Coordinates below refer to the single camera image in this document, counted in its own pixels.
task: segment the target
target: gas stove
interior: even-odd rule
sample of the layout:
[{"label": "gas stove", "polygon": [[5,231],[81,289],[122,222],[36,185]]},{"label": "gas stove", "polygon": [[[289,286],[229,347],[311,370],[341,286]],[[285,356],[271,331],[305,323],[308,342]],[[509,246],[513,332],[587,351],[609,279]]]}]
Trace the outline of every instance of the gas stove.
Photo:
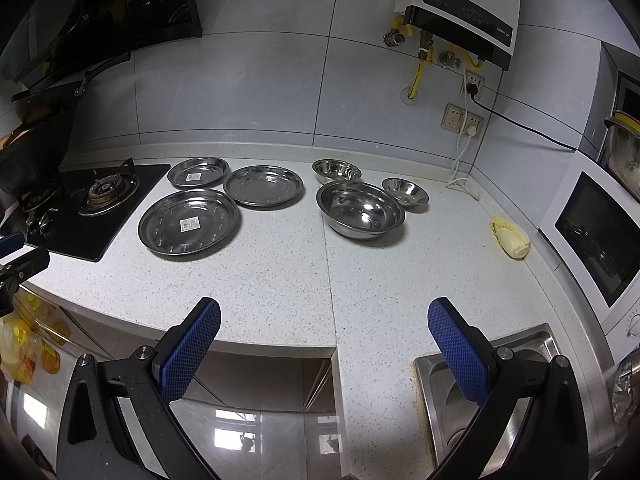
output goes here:
[{"label": "gas stove", "polygon": [[22,232],[29,245],[97,262],[170,167],[128,159],[120,167],[61,171],[20,199],[0,235]]}]

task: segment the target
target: black stove top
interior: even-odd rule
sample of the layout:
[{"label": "black stove top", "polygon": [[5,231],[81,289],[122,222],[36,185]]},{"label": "black stove top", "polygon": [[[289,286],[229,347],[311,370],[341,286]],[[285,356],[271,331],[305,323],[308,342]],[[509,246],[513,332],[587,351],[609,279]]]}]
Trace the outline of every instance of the black stove top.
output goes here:
[{"label": "black stove top", "polygon": [[[147,164],[144,166],[121,166],[60,172],[60,190],[49,197],[50,191],[42,194],[47,200],[31,213],[22,206],[6,220],[0,235],[22,232],[32,246],[41,246],[54,253],[72,256],[91,262],[99,261],[127,218],[138,207],[142,199],[169,170],[169,164]],[[123,173],[126,178],[136,176],[139,181],[133,193],[127,191],[125,200],[102,214],[84,216],[80,214],[86,203],[88,191],[97,181],[110,175]]]}]

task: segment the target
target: water heater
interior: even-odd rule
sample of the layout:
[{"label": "water heater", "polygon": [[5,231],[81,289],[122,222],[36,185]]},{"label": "water heater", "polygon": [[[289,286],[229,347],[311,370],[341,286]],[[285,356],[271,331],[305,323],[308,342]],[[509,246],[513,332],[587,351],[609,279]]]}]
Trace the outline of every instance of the water heater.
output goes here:
[{"label": "water heater", "polygon": [[404,22],[509,69],[520,0],[396,0]]}]

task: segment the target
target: white power cord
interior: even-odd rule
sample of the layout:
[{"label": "white power cord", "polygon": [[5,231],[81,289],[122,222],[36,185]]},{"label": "white power cord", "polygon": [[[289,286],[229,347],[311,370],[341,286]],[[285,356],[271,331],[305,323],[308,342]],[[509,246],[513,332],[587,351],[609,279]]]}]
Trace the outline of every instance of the white power cord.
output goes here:
[{"label": "white power cord", "polygon": [[465,115],[462,118],[462,124],[460,124],[460,131],[458,132],[458,141],[456,142],[456,160],[453,161],[453,164],[451,165],[451,178],[449,179],[449,181],[447,182],[447,189],[453,189],[454,186],[459,188],[460,190],[466,192],[467,194],[471,195],[474,199],[476,200],[480,200],[480,193],[479,193],[479,189],[477,186],[474,186],[476,188],[476,192],[472,192],[471,190],[467,189],[466,184],[469,181],[469,176],[462,176],[462,177],[458,177],[458,168],[460,167],[460,161],[462,160],[462,157],[465,156],[465,152],[466,149],[469,147],[469,143],[471,142],[472,137],[476,136],[476,128],[474,126],[470,127],[467,131],[467,138],[466,138],[466,143],[465,143],[465,147],[462,148],[462,151],[460,151],[460,139],[462,138],[462,133],[464,132],[464,128],[465,128],[465,124],[466,124],[466,120],[468,118],[468,107],[467,107],[467,103],[466,103],[466,96],[467,96],[467,92],[466,92],[466,65],[465,65],[465,71],[463,73],[463,83],[462,83],[462,88],[463,88],[463,93],[465,95]]}]

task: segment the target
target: electrical outlet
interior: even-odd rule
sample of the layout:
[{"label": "electrical outlet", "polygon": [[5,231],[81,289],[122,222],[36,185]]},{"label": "electrical outlet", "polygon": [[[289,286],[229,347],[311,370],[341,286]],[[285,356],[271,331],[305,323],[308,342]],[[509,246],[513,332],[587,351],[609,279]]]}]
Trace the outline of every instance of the electrical outlet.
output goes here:
[{"label": "electrical outlet", "polygon": [[[484,89],[484,77],[476,74],[475,72],[471,72],[471,70],[465,70],[465,80],[466,85],[469,84],[476,85],[478,87],[478,93],[476,94],[476,99],[482,97],[482,90]],[[464,87],[460,87],[460,93],[463,94],[465,92]]]},{"label": "electrical outlet", "polygon": [[469,128],[471,128],[472,126],[476,128],[476,134],[474,135],[474,137],[476,139],[479,139],[480,135],[482,134],[482,127],[484,126],[484,118],[474,114],[467,114],[466,123],[465,123],[465,126],[462,128],[462,133],[468,135]]},{"label": "electrical outlet", "polygon": [[[462,126],[462,119],[464,119],[464,117],[465,111],[462,108],[448,104],[447,108],[444,110],[444,117],[442,118],[440,126],[442,126],[444,130],[459,133],[460,126]],[[462,127],[462,133],[464,135],[468,135],[469,128],[472,126],[476,128],[476,134],[474,137],[479,139],[482,134],[482,127],[484,126],[484,118],[475,114],[467,113],[465,125]]]},{"label": "electrical outlet", "polygon": [[444,110],[444,117],[442,118],[441,126],[445,130],[458,133],[460,131],[460,123],[462,122],[462,117],[464,115],[465,111],[461,108],[454,105],[447,105],[446,110]]}]

